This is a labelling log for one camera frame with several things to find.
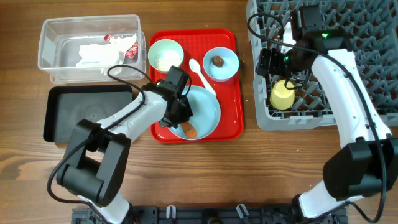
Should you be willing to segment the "orange carrot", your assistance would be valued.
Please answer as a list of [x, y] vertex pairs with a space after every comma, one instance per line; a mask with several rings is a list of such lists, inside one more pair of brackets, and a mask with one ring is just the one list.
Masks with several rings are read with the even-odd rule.
[[181, 123], [181, 128], [183, 130], [184, 135], [188, 139], [195, 139], [197, 137], [197, 131], [194, 128], [192, 124], [190, 124], [188, 121]]

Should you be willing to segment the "light blue plate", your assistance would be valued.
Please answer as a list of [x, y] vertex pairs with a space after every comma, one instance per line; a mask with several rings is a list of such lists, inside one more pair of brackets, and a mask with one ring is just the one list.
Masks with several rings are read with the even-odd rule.
[[187, 138], [181, 125], [169, 128], [172, 134], [184, 140], [199, 140], [209, 136], [218, 126], [221, 119], [221, 107], [215, 95], [206, 88], [192, 85], [187, 95], [193, 116], [188, 122], [197, 131], [196, 138]]

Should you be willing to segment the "yellow plastic cup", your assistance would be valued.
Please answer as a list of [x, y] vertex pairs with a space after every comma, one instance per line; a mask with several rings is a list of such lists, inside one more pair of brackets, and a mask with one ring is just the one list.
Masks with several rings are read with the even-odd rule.
[[295, 90], [292, 88], [294, 87], [292, 82], [287, 82], [287, 87], [285, 87], [286, 80], [280, 80], [274, 84], [270, 103], [271, 105], [278, 110], [286, 110], [289, 109], [295, 100]]

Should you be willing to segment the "small light blue bowl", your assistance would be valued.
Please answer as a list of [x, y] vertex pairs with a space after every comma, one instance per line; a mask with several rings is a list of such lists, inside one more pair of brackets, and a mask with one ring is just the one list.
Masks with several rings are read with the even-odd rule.
[[[224, 60], [222, 67], [216, 67], [212, 58], [219, 55]], [[207, 51], [203, 58], [203, 68], [206, 74], [214, 81], [225, 82], [235, 76], [239, 70], [239, 59], [234, 51], [226, 47], [215, 47]]]

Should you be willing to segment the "brown food ball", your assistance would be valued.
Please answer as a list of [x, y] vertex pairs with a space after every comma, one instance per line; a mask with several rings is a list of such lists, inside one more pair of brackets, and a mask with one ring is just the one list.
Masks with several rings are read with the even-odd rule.
[[219, 55], [214, 56], [211, 61], [214, 66], [219, 67], [219, 68], [224, 65], [224, 60]]

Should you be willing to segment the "green rice bowl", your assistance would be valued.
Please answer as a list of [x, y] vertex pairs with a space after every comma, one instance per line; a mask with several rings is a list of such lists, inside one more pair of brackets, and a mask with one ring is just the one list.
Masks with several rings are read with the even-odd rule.
[[181, 66], [183, 60], [182, 46], [171, 39], [154, 42], [148, 51], [148, 61], [151, 67], [160, 73], [167, 73], [171, 66]]

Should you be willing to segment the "red snack wrapper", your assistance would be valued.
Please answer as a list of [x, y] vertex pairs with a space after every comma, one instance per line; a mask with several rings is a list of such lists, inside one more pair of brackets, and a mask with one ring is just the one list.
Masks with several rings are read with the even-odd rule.
[[107, 34], [105, 35], [104, 39], [107, 43], [116, 47], [117, 50], [122, 52], [124, 56], [129, 59], [133, 59], [138, 53], [139, 44], [136, 34], [130, 37], [115, 37], [113, 35]]

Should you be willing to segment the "white napkin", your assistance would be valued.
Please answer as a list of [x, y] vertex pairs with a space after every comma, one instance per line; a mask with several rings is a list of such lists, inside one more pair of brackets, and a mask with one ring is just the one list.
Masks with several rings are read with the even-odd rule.
[[107, 65], [120, 65], [125, 56], [109, 43], [81, 45], [79, 49], [81, 60], [77, 67], [101, 67]]

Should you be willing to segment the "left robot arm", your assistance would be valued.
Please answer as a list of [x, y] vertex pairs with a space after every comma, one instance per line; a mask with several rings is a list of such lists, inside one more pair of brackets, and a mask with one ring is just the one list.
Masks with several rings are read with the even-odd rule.
[[138, 223], [121, 195], [131, 144], [152, 124], [176, 128], [193, 115], [187, 99], [190, 75], [171, 67], [164, 79], [138, 88], [138, 96], [116, 114], [97, 123], [79, 121], [62, 160], [47, 181], [56, 201], [84, 204], [102, 223]]

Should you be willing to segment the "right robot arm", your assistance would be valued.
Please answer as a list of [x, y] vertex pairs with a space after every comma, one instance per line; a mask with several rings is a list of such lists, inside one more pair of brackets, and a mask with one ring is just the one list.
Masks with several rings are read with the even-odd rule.
[[258, 74], [293, 74], [309, 70], [321, 84], [336, 120], [340, 150], [323, 166], [322, 181], [294, 197], [291, 220], [310, 223], [379, 195], [376, 223], [386, 194], [397, 179], [397, 138], [379, 117], [355, 61], [346, 32], [327, 29], [317, 5], [302, 6], [290, 15], [292, 43], [274, 41], [263, 49]]

